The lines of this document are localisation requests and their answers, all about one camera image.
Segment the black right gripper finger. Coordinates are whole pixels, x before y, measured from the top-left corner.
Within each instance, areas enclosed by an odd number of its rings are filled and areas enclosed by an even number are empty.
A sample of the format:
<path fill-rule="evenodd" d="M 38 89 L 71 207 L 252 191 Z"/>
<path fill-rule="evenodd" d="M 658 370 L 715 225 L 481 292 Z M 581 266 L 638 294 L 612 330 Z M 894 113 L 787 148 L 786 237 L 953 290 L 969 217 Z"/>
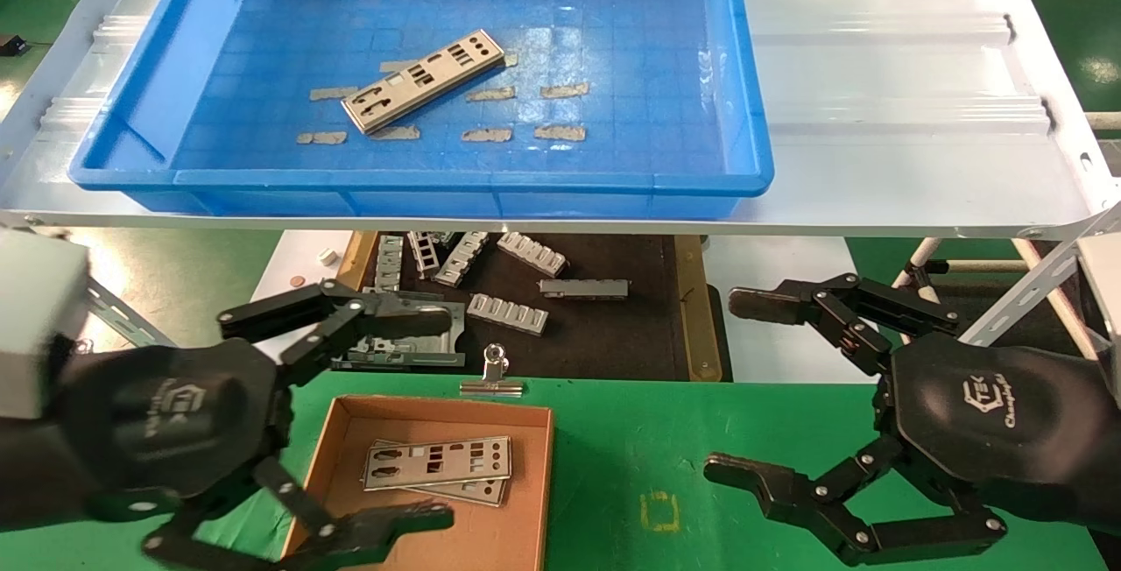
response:
<path fill-rule="evenodd" d="M 949 514 L 868 523 L 849 510 L 850 499 L 893 470 Z M 810 532 L 845 567 L 979 555 L 1008 534 L 1006 521 L 972 488 L 934 475 L 920 466 L 912 446 L 889 434 L 817 478 L 728 453 L 711 453 L 703 475 L 708 482 L 751 492 L 765 518 Z"/>
<path fill-rule="evenodd" d="M 738 286 L 730 291 L 730 312 L 758 322 L 808 324 L 867 376 L 888 372 L 892 356 L 873 323 L 910 338 L 962 332 L 961 320 L 944 305 L 856 274 L 780 280 L 773 289 Z"/>

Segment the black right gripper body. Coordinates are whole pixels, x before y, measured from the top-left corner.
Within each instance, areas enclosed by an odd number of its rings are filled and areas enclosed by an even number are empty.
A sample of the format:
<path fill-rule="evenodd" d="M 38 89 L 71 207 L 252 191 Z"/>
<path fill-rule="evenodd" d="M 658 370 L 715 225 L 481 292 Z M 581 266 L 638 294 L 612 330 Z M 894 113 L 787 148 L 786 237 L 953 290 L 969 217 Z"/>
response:
<path fill-rule="evenodd" d="M 932 333 L 892 353 L 880 388 L 897 471 L 929 500 L 1117 534 L 1120 415 L 1094 361 Z"/>

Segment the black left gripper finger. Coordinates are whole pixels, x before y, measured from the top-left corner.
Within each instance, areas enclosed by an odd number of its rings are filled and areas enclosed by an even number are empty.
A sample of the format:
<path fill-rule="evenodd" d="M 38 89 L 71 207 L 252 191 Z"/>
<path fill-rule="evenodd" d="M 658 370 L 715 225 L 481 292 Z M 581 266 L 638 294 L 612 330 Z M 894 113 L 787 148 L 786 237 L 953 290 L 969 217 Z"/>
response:
<path fill-rule="evenodd" d="M 293 553 L 268 560 L 196 538 L 201 524 L 232 512 L 235 501 L 260 490 L 305 529 L 306 538 Z M 448 529 L 453 523 L 454 512 L 441 501 L 392 504 L 334 518 L 277 458 L 267 455 L 180 504 L 172 519 L 145 536 L 143 555 L 172 570 L 341 570 L 385 563 L 397 538 Z"/>
<path fill-rule="evenodd" d="M 334 359 L 365 338 L 443 335 L 453 317 L 441 308 L 410 307 L 396 294 L 360 294 L 328 279 L 225 308 L 217 323 L 224 340 L 249 343 L 311 328 L 278 356 L 278 380 L 294 387 L 328 371 Z"/>

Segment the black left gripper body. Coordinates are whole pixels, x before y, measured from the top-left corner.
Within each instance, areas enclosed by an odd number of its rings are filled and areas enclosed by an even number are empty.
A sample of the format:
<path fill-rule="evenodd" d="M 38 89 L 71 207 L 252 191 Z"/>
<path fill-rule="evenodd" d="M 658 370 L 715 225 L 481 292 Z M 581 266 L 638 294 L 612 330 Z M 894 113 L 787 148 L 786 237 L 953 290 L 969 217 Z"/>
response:
<path fill-rule="evenodd" d="M 200 504 L 219 518 L 287 446 L 291 387 L 242 339 L 74 356 L 38 420 L 3 420 L 4 529 L 127 523 Z"/>

